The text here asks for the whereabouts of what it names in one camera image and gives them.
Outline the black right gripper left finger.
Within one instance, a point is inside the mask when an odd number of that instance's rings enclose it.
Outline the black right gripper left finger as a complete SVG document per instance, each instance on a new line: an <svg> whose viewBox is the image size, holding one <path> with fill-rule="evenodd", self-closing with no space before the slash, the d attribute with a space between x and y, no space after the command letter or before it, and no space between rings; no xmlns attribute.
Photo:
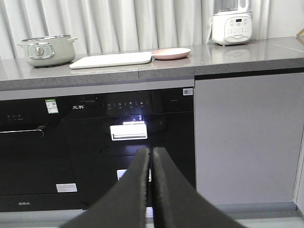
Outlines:
<svg viewBox="0 0 304 228"><path fill-rule="evenodd" d="M87 211L62 228L144 228L149 178L148 148L140 148L122 178Z"/></svg>

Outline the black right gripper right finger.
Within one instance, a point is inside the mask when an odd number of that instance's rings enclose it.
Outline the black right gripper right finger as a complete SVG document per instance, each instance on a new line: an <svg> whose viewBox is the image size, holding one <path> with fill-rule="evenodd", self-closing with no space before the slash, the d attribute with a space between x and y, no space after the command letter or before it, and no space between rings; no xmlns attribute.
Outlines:
<svg viewBox="0 0 304 228"><path fill-rule="evenodd" d="M241 228L190 185L165 148L152 152L152 207L156 228Z"/></svg>

